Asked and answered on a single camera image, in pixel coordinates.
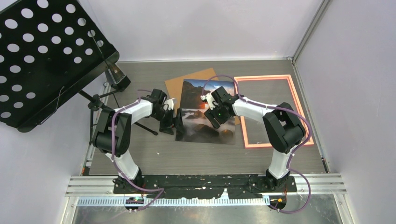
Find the sunset landscape photo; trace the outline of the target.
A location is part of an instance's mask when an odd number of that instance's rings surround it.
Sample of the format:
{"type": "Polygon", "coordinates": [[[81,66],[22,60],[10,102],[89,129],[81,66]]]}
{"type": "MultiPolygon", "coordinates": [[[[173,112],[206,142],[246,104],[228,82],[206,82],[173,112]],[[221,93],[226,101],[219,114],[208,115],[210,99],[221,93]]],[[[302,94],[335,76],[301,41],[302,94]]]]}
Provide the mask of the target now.
{"type": "Polygon", "coordinates": [[[183,136],[176,136],[176,141],[235,144],[235,118],[230,118],[219,129],[213,128],[204,115],[209,109],[208,104],[200,98],[202,88],[204,94],[212,92],[219,87],[224,87],[226,92],[234,95],[234,84],[231,81],[184,79],[182,84],[179,108],[182,110],[182,121],[185,128],[183,136]]]}

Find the orange wooden picture frame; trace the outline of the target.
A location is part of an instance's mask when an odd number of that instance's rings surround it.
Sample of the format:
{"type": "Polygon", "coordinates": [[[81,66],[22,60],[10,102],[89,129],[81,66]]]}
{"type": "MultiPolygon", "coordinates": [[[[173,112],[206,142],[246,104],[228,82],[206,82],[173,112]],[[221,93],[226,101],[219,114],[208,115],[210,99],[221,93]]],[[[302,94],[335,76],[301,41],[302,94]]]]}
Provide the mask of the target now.
{"type": "MultiPolygon", "coordinates": [[[[305,114],[303,112],[302,105],[300,103],[299,96],[297,95],[297,90],[295,88],[295,85],[293,83],[293,80],[291,78],[290,74],[285,74],[285,75],[262,75],[262,76],[240,76],[240,77],[235,77],[234,78],[237,84],[241,84],[242,82],[253,82],[256,84],[259,84],[259,82],[262,82],[264,84],[275,84],[275,81],[278,81],[279,83],[282,82],[282,84],[285,84],[287,82],[288,87],[287,87],[287,93],[290,93],[293,102],[296,108],[296,111],[305,118],[305,114]]],[[[269,142],[264,142],[260,141],[257,143],[249,142],[248,139],[248,130],[246,128],[246,117],[244,116],[239,116],[240,119],[240,126],[242,130],[242,136],[243,136],[243,143],[245,148],[266,148],[266,147],[271,147],[271,144],[269,142]]]]}

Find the transparent plastic sheet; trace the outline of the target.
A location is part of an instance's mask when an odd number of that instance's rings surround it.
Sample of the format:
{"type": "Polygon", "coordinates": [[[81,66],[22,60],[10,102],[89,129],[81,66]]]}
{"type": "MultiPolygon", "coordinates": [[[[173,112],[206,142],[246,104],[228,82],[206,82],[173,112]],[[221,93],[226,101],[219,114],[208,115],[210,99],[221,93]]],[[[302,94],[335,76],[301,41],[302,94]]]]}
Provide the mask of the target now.
{"type": "Polygon", "coordinates": [[[271,147],[262,117],[271,111],[268,105],[278,106],[288,103],[291,108],[305,117],[305,111],[293,82],[282,79],[242,79],[237,80],[240,94],[248,101],[263,104],[264,107],[251,105],[254,111],[245,112],[240,117],[240,125],[245,148],[271,147]]]}

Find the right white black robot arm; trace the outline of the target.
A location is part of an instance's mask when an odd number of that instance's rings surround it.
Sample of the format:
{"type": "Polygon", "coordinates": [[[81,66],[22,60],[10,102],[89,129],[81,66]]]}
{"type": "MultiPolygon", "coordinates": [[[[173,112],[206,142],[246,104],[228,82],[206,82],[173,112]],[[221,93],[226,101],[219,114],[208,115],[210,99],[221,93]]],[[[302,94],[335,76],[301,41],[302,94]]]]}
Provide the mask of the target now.
{"type": "Polygon", "coordinates": [[[209,105],[204,115],[216,129],[235,116],[250,118],[264,125],[274,150],[264,177],[265,186],[275,192],[283,188],[290,175],[293,150],[306,135],[302,116],[288,103],[268,105],[252,101],[239,94],[232,96],[224,87],[202,94],[200,98],[209,105]]]}

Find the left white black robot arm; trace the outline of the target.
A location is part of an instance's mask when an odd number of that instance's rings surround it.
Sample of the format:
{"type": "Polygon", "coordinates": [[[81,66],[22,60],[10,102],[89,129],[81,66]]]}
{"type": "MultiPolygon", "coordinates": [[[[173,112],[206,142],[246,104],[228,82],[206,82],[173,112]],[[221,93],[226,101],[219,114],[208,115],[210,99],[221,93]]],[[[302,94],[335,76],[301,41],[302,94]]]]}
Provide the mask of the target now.
{"type": "Polygon", "coordinates": [[[102,109],[92,143],[117,169],[118,178],[114,180],[117,186],[126,187],[132,193],[143,189],[141,169],[129,151],[132,124],[152,117],[159,121],[162,133],[174,135],[175,131],[184,132],[180,114],[174,115],[174,105],[174,98],[167,98],[162,90],[153,89],[149,95],[127,106],[102,109]]]}

